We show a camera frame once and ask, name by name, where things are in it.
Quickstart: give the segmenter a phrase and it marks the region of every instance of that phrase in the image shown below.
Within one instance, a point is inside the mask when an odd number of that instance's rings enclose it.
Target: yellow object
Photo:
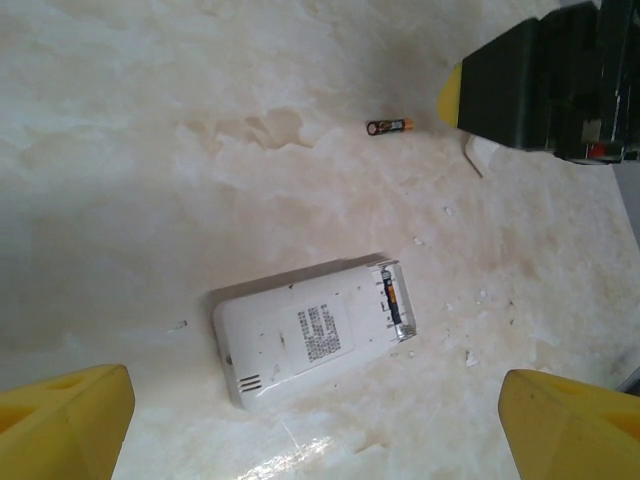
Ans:
[[[460,88],[462,86],[462,63],[456,65],[438,99],[438,117],[453,128],[458,127],[460,110]]]
[[[111,478],[134,402],[121,365],[0,393],[0,477]]]
[[[640,479],[640,398],[513,370],[498,410],[522,480]]]

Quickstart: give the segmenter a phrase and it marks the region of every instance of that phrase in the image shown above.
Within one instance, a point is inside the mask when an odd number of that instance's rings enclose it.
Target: white plastic casing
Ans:
[[[382,269],[391,274],[400,326],[392,319]],[[299,396],[415,335],[395,262],[228,300],[215,309],[213,324],[231,398],[250,411]]]

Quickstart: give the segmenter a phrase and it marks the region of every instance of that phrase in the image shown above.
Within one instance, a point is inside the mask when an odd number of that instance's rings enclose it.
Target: ventilation grille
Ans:
[[[260,375],[251,375],[250,377],[241,378],[238,380],[238,388],[240,393],[251,392],[262,388],[262,380]]]

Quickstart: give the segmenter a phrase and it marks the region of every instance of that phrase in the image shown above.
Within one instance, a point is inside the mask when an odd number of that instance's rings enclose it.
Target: white marble floor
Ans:
[[[612,171],[500,151],[480,179],[435,118],[456,62],[556,5],[3,1],[0,387],[127,365],[117,479],[517,478],[507,370],[614,386],[640,365]],[[417,131],[366,136],[395,116]],[[403,263],[419,336],[231,406],[209,292],[374,253]]]

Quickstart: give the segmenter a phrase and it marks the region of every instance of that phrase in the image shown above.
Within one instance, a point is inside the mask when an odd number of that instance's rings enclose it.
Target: loose battery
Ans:
[[[399,120],[374,120],[367,123],[367,133],[372,137],[385,133],[401,133],[413,130],[413,120],[401,118]]]

